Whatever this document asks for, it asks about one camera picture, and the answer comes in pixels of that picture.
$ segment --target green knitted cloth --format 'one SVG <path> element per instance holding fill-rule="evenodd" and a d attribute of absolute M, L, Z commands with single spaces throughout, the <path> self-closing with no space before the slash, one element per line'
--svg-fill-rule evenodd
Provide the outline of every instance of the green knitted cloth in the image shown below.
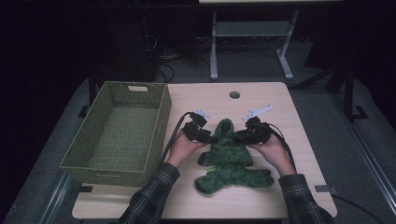
<path fill-rule="evenodd" d="M 248 149 L 241 143 L 235 141 L 236 133 L 233 131 L 233 122 L 223 119 L 217 126 L 214 137 L 218 141 L 211 145 L 210 151 L 204 152 L 198 160 L 202 166 L 223 165 L 238 163 L 244 166 L 253 164 Z"/>
<path fill-rule="evenodd" d="M 204 152 L 198 163 L 209 168 L 206 175 L 198 177 L 194 185 L 200 192 L 211 194 L 224 186 L 241 185 L 251 188 L 268 188 L 274 183 L 269 170 L 251 170 L 253 164 L 248 149 L 236 139 L 233 122 L 223 119 L 214 136 L 219 140 Z"/>

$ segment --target plaid shirt sleeve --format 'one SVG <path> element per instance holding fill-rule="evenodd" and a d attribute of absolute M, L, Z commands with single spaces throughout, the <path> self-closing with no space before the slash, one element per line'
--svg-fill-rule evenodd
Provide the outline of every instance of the plaid shirt sleeve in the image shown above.
<path fill-rule="evenodd" d="M 312 197 L 304 175 L 285 175 L 279 178 L 290 224 L 330 224 L 332 216 L 319 207 Z"/>
<path fill-rule="evenodd" d="M 179 176 L 175 166 L 162 164 L 154 178 L 131 198 L 119 223 L 160 223 L 169 191 Z"/>

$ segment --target basket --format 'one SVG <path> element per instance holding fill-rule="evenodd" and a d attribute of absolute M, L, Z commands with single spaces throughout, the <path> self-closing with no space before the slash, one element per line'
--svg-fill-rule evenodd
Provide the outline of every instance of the basket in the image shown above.
<path fill-rule="evenodd" d="M 166 84 L 105 82 L 60 168 L 84 183 L 144 187 L 159 167 L 171 106 Z"/>

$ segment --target metal frame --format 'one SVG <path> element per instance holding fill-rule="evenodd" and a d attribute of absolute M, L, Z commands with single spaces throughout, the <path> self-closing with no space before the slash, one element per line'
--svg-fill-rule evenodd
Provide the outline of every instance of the metal frame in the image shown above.
<path fill-rule="evenodd" d="M 217 36 L 284 36 L 285 42 L 281 49 L 276 50 L 276 55 L 279 59 L 283 73 L 285 74 L 285 78 L 288 80 L 293 79 L 293 74 L 286 59 L 286 51 L 288 50 L 298 13 L 299 10 L 294 10 L 289 21 L 221 22 L 217 21 L 217 12 L 214 11 L 212 20 L 212 49 L 210 52 L 210 79 L 217 80 L 219 78 L 216 57 Z M 248 29 L 247 27 L 249 27 L 249 25 L 254 25 L 254 27 L 252 27 L 253 29 Z"/>

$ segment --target table top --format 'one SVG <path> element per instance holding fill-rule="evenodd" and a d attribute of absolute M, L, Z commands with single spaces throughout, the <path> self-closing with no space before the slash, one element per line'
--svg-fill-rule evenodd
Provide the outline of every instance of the table top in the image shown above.
<path fill-rule="evenodd" d="M 211 117 L 205 129 L 214 132 L 222 119 L 233 121 L 236 131 L 245 129 L 242 117 L 249 109 L 272 105 L 258 117 L 274 124 L 284 134 L 293 154 L 298 173 L 304 174 L 318 205 L 335 217 L 337 210 L 329 192 L 316 192 L 315 186 L 326 185 L 318 162 L 305 134 L 303 124 L 285 84 L 280 82 L 169 84 L 172 99 L 171 115 L 164 145 L 180 117 L 195 109 L 202 109 Z M 233 99 L 230 92 L 240 98 Z M 286 218 L 286 205 L 277 182 L 279 174 L 262 155 L 249 148 L 253 169 L 269 169 L 275 183 L 267 189 L 229 186 L 212 195 L 203 195 L 194 187 L 194 179 L 205 175 L 207 167 L 198 165 L 198 158 L 210 146 L 198 149 L 179 168 L 180 178 L 172 188 L 163 218 Z M 76 218 L 118 218 L 122 215 L 137 188 L 89 185 L 92 192 L 81 192 L 73 209 Z"/>

